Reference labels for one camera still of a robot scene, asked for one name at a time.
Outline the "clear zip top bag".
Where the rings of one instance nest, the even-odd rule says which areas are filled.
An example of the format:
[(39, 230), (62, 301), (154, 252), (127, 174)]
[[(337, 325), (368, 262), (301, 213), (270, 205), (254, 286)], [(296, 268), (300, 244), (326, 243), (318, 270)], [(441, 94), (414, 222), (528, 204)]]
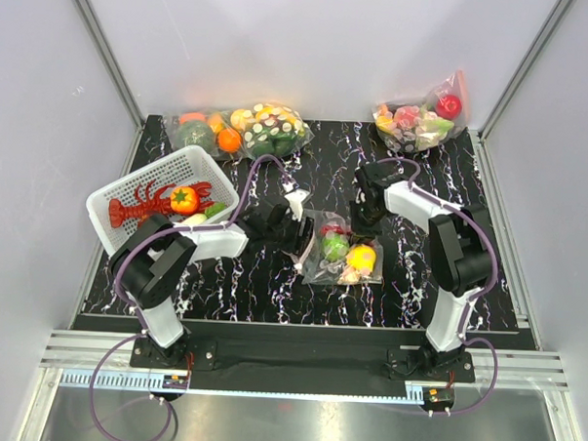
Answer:
[(349, 222), (336, 213), (305, 209), (303, 215), (313, 228), (308, 246), (294, 265), (304, 285), (383, 282), (383, 248), (376, 238), (355, 234)]

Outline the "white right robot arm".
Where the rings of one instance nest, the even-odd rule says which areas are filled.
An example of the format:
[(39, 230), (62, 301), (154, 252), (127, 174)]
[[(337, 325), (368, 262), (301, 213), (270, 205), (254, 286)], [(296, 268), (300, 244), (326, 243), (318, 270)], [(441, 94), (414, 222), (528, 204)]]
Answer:
[(465, 345), (467, 324), (477, 301), (497, 281), (498, 261), (490, 236), (487, 209), (479, 204), (462, 207), (419, 188), (411, 174), (387, 168), (384, 158), (356, 170), (356, 198), (349, 203), (351, 228), (356, 235), (375, 237), (390, 215), (419, 227), (429, 239), (431, 274), (439, 286), (433, 317), (426, 330), (429, 347), (418, 356), (418, 367), (438, 380), (453, 367), (451, 352)]

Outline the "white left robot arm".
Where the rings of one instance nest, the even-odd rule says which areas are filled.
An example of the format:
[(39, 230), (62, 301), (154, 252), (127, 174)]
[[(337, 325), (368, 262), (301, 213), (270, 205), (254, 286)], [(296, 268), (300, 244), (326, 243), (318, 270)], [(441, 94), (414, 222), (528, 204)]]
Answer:
[(173, 224), (164, 215), (149, 217), (112, 256), (114, 290), (135, 309), (141, 333), (154, 344), (152, 355), (168, 368), (185, 358), (185, 329), (172, 301), (190, 264), (234, 259), (272, 244), (293, 261), (307, 255), (314, 241), (314, 219), (279, 203), (267, 216), (250, 209), (223, 223)]

